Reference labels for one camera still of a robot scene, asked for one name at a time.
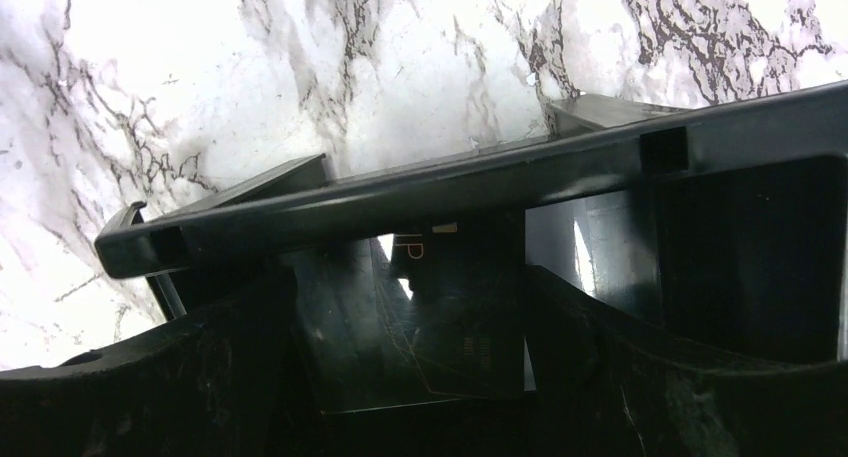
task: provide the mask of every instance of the mounting hole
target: mounting hole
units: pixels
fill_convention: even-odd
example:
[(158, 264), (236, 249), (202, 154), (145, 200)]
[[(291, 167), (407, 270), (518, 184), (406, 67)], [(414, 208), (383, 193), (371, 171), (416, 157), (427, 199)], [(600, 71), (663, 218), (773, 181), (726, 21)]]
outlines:
[(689, 169), (689, 141), (686, 127), (649, 132), (639, 137), (642, 172), (656, 177)]

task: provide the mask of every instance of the black plastic frame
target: black plastic frame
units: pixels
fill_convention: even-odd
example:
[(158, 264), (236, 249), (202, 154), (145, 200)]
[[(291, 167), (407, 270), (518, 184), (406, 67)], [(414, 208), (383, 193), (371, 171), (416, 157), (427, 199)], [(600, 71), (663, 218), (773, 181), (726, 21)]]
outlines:
[[(621, 108), (622, 101), (585, 97), (600, 106), (595, 109), (597, 115), (604, 115), (605, 105), (613, 111)], [(574, 119), (580, 110), (575, 100), (550, 104), (552, 120)], [(292, 191), (286, 195), (281, 195), (281, 187), (270, 193), (274, 197), (264, 193), (243, 198), (254, 188), (247, 183), (227, 199), (217, 197), (218, 205), (201, 204), (188, 213), (136, 225), (126, 218), (110, 223), (96, 239), (95, 248), (111, 277), (149, 276), (364, 238), (423, 220), (547, 205), (646, 180), (822, 155), (844, 158), (848, 151), (846, 83), (679, 113), (642, 107), (654, 110), (636, 112), (615, 124), (650, 120), (559, 136), (567, 138), (553, 135), (542, 143), (333, 185), (310, 181), (286, 189)], [(320, 157), (307, 162), (314, 166)], [(283, 179), (290, 174), (276, 171), (275, 175), (274, 179)]]

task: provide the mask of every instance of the glossy black plastic panel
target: glossy black plastic panel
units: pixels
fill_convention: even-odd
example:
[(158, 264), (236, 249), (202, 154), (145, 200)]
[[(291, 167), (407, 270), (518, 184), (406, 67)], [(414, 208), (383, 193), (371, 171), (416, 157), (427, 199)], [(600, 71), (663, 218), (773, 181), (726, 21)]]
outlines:
[(846, 164), (821, 157), (659, 186), (666, 328), (769, 360), (836, 359)]
[(654, 191), (594, 195), (526, 212), (526, 260), (628, 314), (663, 324)]
[(521, 212), (421, 225), (280, 257), (325, 414), (521, 397)]

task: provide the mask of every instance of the rectangular slot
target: rectangular slot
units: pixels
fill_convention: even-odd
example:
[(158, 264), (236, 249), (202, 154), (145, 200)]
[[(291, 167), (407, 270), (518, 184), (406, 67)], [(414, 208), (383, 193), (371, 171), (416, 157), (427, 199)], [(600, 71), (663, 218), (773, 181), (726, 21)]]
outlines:
[(819, 157), (663, 185), (666, 328), (752, 357), (834, 360), (846, 172), (844, 159)]
[(188, 246), (179, 227), (151, 232), (150, 244), (163, 265), (186, 265), (189, 262)]
[(658, 130), (639, 137), (642, 172), (657, 177), (689, 169), (686, 127)]

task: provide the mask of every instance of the marble surface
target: marble surface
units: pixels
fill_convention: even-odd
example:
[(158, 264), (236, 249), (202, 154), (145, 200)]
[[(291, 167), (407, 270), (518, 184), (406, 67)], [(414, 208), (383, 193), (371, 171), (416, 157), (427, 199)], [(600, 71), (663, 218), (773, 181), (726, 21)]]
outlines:
[(362, 173), (546, 131), (579, 91), (701, 107), (841, 80), (848, 0), (0, 0), (0, 369), (162, 316), (92, 248), (293, 157)]

